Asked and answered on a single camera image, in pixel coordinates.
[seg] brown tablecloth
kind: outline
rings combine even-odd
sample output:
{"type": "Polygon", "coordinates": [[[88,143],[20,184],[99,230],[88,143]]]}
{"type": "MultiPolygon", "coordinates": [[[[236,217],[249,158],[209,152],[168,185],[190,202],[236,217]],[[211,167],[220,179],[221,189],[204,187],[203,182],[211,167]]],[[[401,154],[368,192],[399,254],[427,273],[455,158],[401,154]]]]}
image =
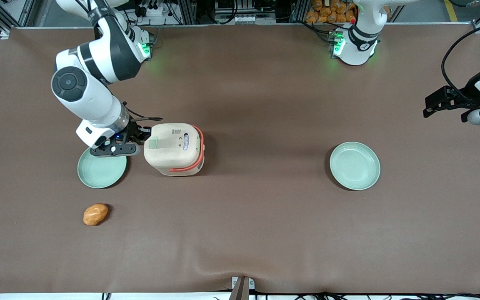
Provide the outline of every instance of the brown tablecloth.
{"type": "MultiPolygon", "coordinates": [[[[387,25],[360,67],[301,26],[167,28],[128,106],[200,127],[202,171],[160,175],[130,158],[93,190],[76,165],[80,120],[50,91],[55,54],[91,30],[12,30],[0,42],[0,292],[188,292],[248,275],[273,293],[480,293],[480,127],[422,117],[442,56],[470,25],[387,25]],[[331,149],[354,140],[379,182],[345,190],[331,149]],[[82,214],[114,208],[101,226],[82,214]]],[[[480,71],[480,35],[447,65],[480,71]]]]}

